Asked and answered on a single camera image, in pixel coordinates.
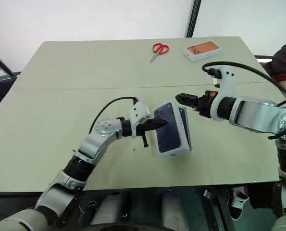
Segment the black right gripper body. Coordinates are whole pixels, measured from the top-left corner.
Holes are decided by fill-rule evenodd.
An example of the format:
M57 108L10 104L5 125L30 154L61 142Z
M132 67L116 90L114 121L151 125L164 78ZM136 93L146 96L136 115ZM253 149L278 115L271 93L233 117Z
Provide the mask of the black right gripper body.
M200 116L211 118L211 105L215 97L215 91L205 91L205 94L198 98L198 106L196 107L196 112L199 112Z

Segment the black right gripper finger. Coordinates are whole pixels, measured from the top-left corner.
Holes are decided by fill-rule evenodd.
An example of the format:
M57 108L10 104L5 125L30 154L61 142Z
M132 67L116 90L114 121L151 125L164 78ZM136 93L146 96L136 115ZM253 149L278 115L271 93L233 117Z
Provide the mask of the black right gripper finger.
M181 102L182 105L192 108L194 111L196 111L196 108L198 107L197 102Z
M175 96L175 99L179 103L194 103L197 98L198 97L196 95L191 95L186 93L180 93Z

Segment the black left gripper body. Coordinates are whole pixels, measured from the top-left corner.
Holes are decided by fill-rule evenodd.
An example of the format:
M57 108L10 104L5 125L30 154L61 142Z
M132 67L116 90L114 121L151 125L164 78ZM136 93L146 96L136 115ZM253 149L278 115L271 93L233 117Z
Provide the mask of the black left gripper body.
M139 124L136 127L136 135L142 136L146 131L157 129L158 122L156 119L148 119L143 124Z

